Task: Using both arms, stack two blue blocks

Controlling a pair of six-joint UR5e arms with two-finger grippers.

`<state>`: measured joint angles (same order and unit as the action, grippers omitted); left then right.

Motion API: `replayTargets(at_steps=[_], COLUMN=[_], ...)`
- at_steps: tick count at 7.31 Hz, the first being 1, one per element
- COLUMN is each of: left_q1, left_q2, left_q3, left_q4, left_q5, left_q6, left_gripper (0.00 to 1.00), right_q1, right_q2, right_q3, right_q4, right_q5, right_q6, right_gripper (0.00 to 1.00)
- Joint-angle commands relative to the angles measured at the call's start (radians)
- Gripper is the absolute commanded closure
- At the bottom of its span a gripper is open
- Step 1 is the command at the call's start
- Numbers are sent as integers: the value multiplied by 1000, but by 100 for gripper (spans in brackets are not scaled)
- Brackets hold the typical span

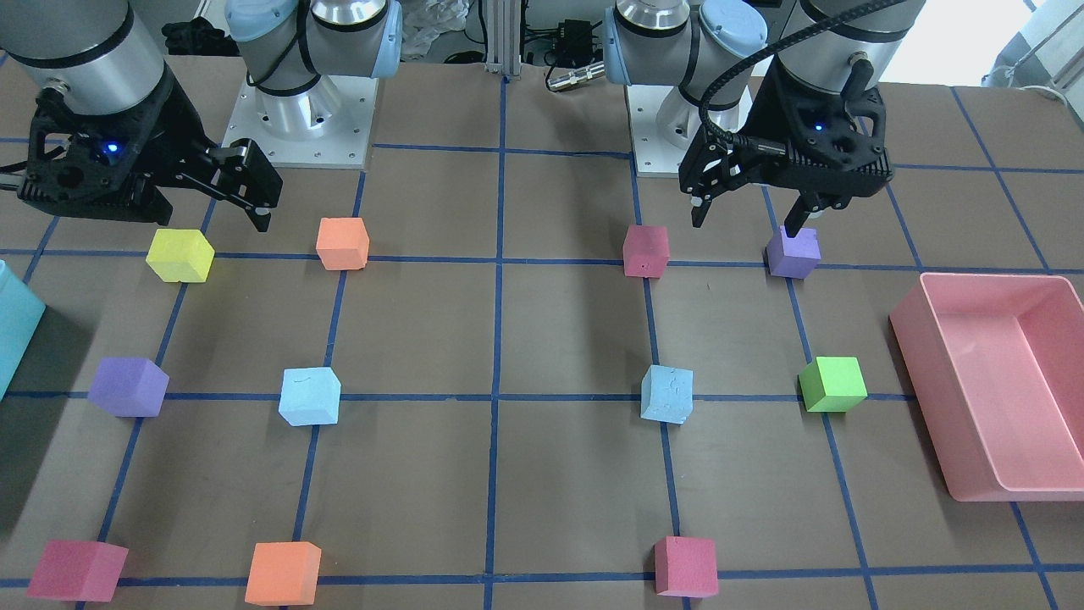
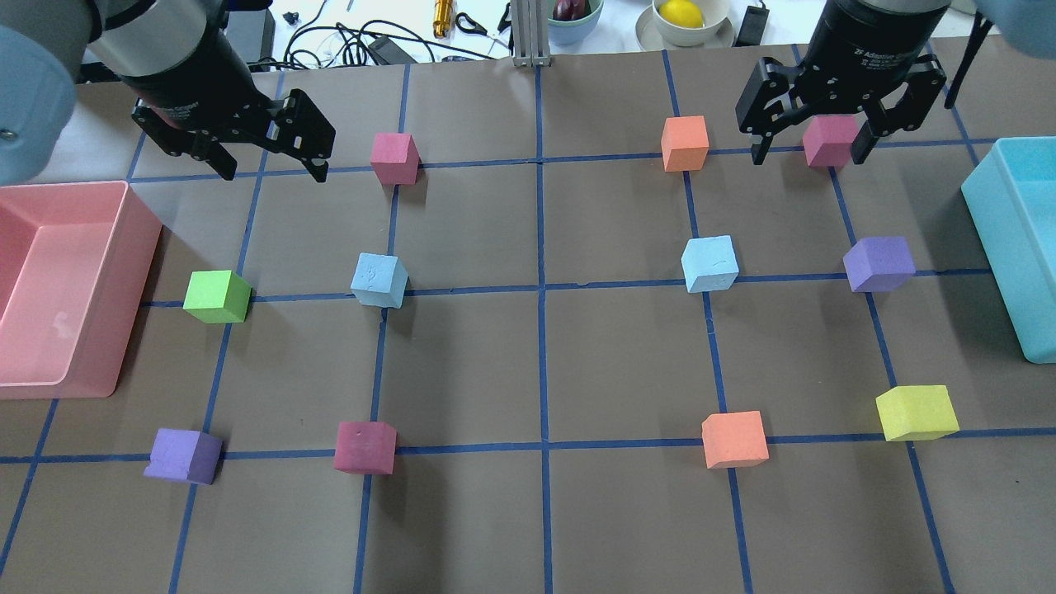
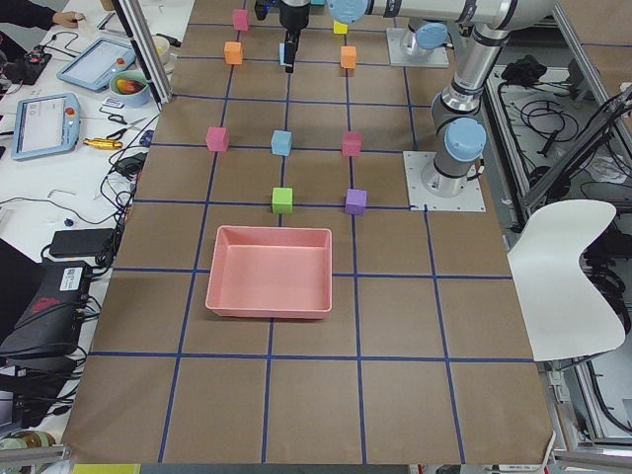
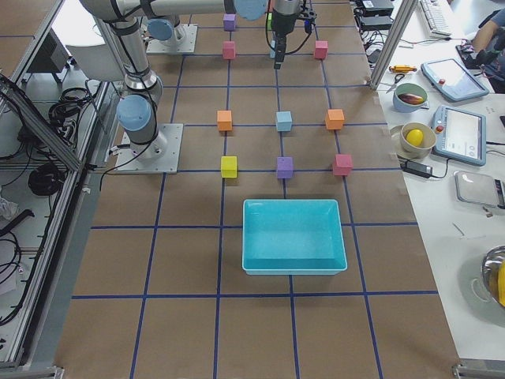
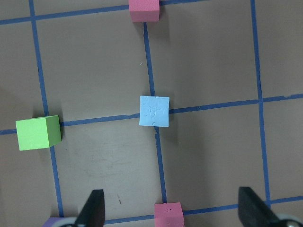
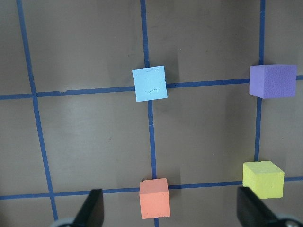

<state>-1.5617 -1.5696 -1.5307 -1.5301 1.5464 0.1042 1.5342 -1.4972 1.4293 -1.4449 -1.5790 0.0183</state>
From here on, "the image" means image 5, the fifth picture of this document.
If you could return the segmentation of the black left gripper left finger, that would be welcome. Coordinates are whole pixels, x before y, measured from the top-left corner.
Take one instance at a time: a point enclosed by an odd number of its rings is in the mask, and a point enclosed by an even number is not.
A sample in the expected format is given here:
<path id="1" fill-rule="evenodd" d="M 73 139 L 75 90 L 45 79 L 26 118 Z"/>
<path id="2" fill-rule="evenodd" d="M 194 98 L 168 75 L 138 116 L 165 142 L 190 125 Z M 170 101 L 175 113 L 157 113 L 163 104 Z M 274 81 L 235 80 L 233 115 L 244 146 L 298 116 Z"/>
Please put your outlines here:
<path id="1" fill-rule="evenodd" d="M 75 227 L 102 227 L 105 224 L 104 190 L 93 190 L 74 222 Z"/>

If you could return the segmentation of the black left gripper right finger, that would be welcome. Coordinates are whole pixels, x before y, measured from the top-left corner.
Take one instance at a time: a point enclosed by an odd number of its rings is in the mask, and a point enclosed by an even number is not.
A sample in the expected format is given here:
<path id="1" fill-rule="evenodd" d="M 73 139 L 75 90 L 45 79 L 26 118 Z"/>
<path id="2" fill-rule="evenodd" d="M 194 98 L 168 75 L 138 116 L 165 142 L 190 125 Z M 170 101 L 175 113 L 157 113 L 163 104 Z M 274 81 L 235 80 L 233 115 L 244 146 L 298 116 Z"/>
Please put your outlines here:
<path id="1" fill-rule="evenodd" d="M 238 217 L 244 227 L 283 227 L 284 222 L 250 188 L 238 190 Z"/>

